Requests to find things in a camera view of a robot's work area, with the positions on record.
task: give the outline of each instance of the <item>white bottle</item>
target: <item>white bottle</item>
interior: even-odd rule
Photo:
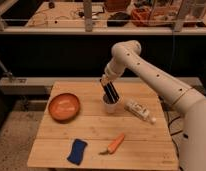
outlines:
[[[139,117],[140,119],[150,122],[151,124],[154,124],[156,122],[156,118],[150,116],[150,111],[145,107],[143,107],[142,105],[138,104],[134,100],[126,101],[125,109],[133,113],[135,116]]]

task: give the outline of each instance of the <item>orange object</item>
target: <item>orange object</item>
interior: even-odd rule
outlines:
[[[113,154],[116,149],[119,147],[119,145],[123,142],[125,138],[125,134],[121,133],[114,141],[109,144],[107,149],[103,152],[100,152],[99,154],[104,155],[104,154]]]
[[[64,121],[74,117],[79,109],[79,99],[71,93],[55,96],[48,106],[48,111],[52,118],[58,121]]]

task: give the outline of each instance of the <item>concrete floor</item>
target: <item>concrete floor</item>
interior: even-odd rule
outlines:
[[[48,171],[48,169],[44,168],[27,167],[29,153],[43,116],[45,105],[46,101],[32,102],[27,105],[28,111],[24,111],[20,101],[16,103],[14,109],[9,113],[0,130],[0,171]],[[166,118],[169,116],[169,121],[179,116],[166,105],[164,110]],[[182,122],[182,119],[173,122],[170,126],[170,132],[181,130]],[[173,139],[179,148],[181,134],[173,136]]]

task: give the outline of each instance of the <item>blue sponge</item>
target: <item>blue sponge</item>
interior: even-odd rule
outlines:
[[[71,153],[67,160],[76,165],[80,165],[83,159],[83,152],[88,144],[80,139],[75,139],[72,145]]]

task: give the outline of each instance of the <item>black cable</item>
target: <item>black cable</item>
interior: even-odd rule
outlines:
[[[172,138],[172,141],[173,141],[174,146],[175,146],[175,149],[176,149],[176,155],[177,155],[177,157],[179,158],[179,148],[178,148],[178,146],[177,146],[177,143],[174,141],[173,138]]]
[[[172,119],[172,120],[168,123],[168,128],[170,128],[171,124],[172,124],[174,121],[176,121],[177,119],[180,119],[180,118],[181,118],[181,117],[178,116],[178,117]]]
[[[169,65],[169,73],[171,72],[173,61],[176,55],[175,49],[176,49],[176,40],[175,40],[175,35],[174,35],[174,29],[172,29],[172,55],[171,55],[171,60],[170,60],[170,65]]]
[[[176,131],[176,132],[174,132],[174,133],[171,133],[171,136],[177,135],[177,134],[179,134],[179,133],[181,133],[181,132],[182,132],[182,130]]]

